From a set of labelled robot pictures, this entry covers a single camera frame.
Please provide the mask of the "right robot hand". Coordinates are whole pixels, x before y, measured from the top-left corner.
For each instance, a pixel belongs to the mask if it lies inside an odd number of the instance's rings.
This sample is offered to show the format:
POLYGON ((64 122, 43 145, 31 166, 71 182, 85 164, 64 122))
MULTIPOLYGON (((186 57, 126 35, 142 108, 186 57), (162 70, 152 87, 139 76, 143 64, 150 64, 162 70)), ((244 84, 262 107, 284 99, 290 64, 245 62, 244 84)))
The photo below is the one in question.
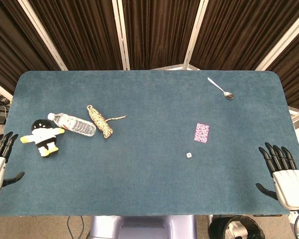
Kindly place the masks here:
POLYGON ((256 183, 258 190, 264 195, 279 201, 288 211, 299 211, 299 169, 290 151, 282 146, 271 145, 265 142, 266 148, 259 147, 275 191, 266 189, 256 183))

